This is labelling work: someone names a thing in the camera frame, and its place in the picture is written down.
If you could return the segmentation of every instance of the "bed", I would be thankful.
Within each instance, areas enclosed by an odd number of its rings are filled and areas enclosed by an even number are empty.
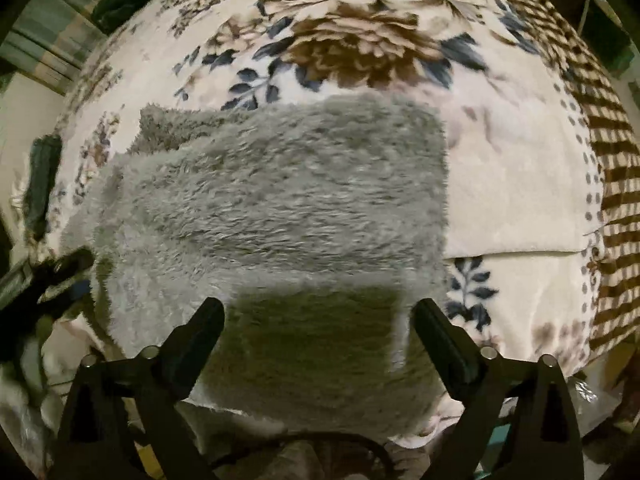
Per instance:
[[[553,354],[567,375],[635,330],[640,153],[604,69],[548,0],[152,0],[66,97],[46,250],[146,105],[354,91],[400,92],[446,125],[452,322],[506,357]]]

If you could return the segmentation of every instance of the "folded gray cloth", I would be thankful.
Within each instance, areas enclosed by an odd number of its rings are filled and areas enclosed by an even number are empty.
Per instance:
[[[148,107],[140,126],[63,234],[95,251],[96,316],[125,355],[214,296],[225,330],[191,402],[298,430],[413,431],[444,390],[409,330],[411,307],[447,291],[431,112],[364,94]]]

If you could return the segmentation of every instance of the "silver screw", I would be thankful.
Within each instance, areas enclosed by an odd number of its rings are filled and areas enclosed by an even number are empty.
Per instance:
[[[550,368],[558,364],[558,361],[556,361],[556,358],[549,354],[544,354],[542,356],[542,362]]]
[[[498,357],[498,352],[495,351],[495,348],[491,347],[491,346],[483,346],[480,349],[480,355],[482,357],[484,357],[485,359],[495,359]]]
[[[155,359],[159,355],[160,349],[157,346],[147,346],[140,352],[140,356],[144,359]]]
[[[98,364],[98,358],[93,354],[85,355],[80,361],[80,364],[85,368],[90,368]]]

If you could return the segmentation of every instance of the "white floral bedspread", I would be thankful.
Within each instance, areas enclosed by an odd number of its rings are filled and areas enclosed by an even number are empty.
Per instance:
[[[67,97],[47,243],[56,250],[149,103],[251,110],[402,92],[446,124],[455,220],[443,307],[479,344],[551,353],[570,374],[589,355],[602,183],[582,111],[526,30],[507,0],[153,0]]]

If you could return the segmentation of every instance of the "gray fluffy fabric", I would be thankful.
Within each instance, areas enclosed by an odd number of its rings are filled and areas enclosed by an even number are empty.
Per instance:
[[[444,390],[409,316],[446,300],[445,152],[432,112],[398,97],[151,106],[63,249],[94,250],[95,317],[127,357],[207,296],[223,302],[191,402],[295,430],[411,433]]]

